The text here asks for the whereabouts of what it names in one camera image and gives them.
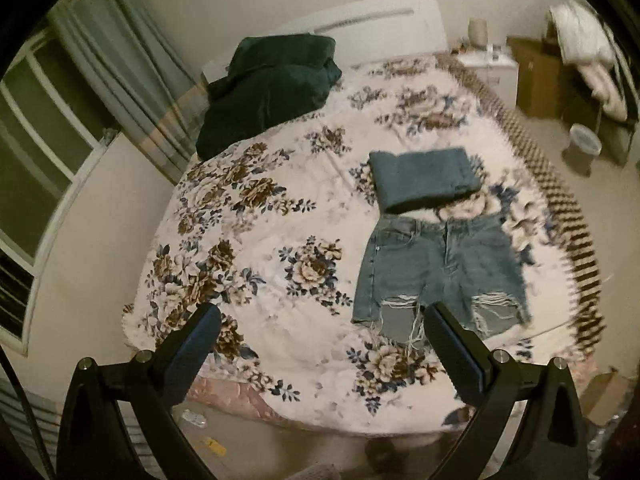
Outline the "beige table lamp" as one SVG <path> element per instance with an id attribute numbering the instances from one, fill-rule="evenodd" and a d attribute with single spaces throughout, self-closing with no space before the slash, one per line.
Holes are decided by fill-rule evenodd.
<path id="1" fill-rule="evenodd" d="M 469 43 L 474 49 L 486 50 L 489 44 L 487 22 L 482 18 L 471 18 L 468 37 Z"/>

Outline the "white puffer jacket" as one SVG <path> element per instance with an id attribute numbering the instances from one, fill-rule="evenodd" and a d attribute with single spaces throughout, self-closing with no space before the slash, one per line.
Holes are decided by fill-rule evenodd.
<path id="1" fill-rule="evenodd" d="M 611 68 L 615 54 L 596 14 L 575 0 L 567 0 L 549 9 L 565 65 L 600 63 Z"/>

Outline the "brown cardboard box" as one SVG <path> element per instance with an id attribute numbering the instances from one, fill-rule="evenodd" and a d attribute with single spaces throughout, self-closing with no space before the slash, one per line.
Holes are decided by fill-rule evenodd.
<path id="1" fill-rule="evenodd" d="M 509 36 L 506 45 L 518 63 L 518 108 L 528 117 L 560 118 L 567 71 L 559 55 L 532 38 Z"/>

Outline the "green curtain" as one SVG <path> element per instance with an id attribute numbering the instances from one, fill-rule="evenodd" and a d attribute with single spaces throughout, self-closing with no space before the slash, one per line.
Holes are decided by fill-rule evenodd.
<path id="1" fill-rule="evenodd" d="M 146 0 L 58 0 L 48 20 L 130 142 L 178 182 L 195 153 L 208 99 Z"/>

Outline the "window frame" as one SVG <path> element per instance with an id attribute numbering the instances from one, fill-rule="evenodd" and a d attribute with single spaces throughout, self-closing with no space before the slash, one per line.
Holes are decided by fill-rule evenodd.
<path id="1" fill-rule="evenodd" d="M 114 118 L 50 28 L 1 78 L 1 341 L 28 349 L 39 283 Z"/>

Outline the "pink garment on chair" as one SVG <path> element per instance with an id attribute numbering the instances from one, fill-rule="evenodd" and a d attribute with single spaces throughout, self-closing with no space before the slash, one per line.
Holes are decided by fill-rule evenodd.
<path id="1" fill-rule="evenodd" d="M 626 122 L 628 110 L 625 98 L 606 67 L 591 63 L 578 65 L 577 70 L 591 90 L 593 99 L 600 103 L 603 113 L 616 122 Z"/>

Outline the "grey waste bin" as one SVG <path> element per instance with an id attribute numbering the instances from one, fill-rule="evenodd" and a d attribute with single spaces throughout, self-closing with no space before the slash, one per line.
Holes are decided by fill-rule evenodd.
<path id="1" fill-rule="evenodd" d="M 562 151 L 564 162 L 571 170 L 583 177 L 589 177 L 593 161 L 602 151 L 602 143 L 598 136 L 581 124 L 574 124 L 568 132 L 570 144 Z"/>

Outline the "white bed headboard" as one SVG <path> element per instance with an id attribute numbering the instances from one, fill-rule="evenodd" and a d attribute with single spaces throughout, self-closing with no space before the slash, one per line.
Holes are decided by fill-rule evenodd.
<path id="1" fill-rule="evenodd" d="M 296 18 L 270 35 L 304 32 L 333 38 L 341 68 L 448 49 L 437 0 L 361 0 Z"/>

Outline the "ripped denim shorts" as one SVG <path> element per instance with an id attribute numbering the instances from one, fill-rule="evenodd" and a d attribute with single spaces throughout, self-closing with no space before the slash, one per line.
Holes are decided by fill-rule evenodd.
<path id="1" fill-rule="evenodd" d="M 436 302 L 483 339 L 530 322 L 523 273 L 498 214 L 378 219 L 362 257 L 352 322 L 400 344 L 417 342 L 423 311 Z"/>

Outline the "white nightstand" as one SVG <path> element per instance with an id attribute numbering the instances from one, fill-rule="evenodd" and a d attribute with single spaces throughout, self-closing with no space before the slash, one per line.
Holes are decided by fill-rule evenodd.
<path id="1" fill-rule="evenodd" d="M 484 81 L 508 107 L 516 107 L 518 98 L 518 62 L 501 52 L 470 51 L 458 60 Z"/>

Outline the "floral bed quilt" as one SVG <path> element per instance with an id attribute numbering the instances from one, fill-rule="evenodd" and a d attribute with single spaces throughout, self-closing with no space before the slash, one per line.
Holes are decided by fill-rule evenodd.
<path id="1" fill-rule="evenodd" d="M 193 159 L 146 257 L 122 329 L 154 349 L 210 302 L 221 331 L 190 395 L 248 418 L 370 436 L 434 434 L 469 416 L 432 352 L 352 318 L 380 210 L 372 151 L 463 148 L 480 190 L 412 214 L 495 219 L 523 273 L 526 321 L 488 335 L 525 362 L 590 374 L 604 327 L 584 214 L 526 128 L 446 54 L 344 70 L 321 110 Z"/>

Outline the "dark green blanket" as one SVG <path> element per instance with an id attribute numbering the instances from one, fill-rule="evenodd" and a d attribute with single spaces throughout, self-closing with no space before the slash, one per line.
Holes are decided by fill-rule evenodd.
<path id="1" fill-rule="evenodd" d="M 207 85 L 196 154 L 209 160 L 236 142 L 324 107 L 342 76 L 336 41 L 311 34 L 246 37 L 226 76 Z"/>

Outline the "folded denim pants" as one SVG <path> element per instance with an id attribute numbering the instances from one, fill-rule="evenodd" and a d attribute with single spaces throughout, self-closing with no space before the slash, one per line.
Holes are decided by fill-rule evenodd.
<path id="1" fill-rule="evenodd" d="M 369 154 L 378 206 L 383 214 L 435 208 L 467 198 L 481 187 L 464 148 Z"/>

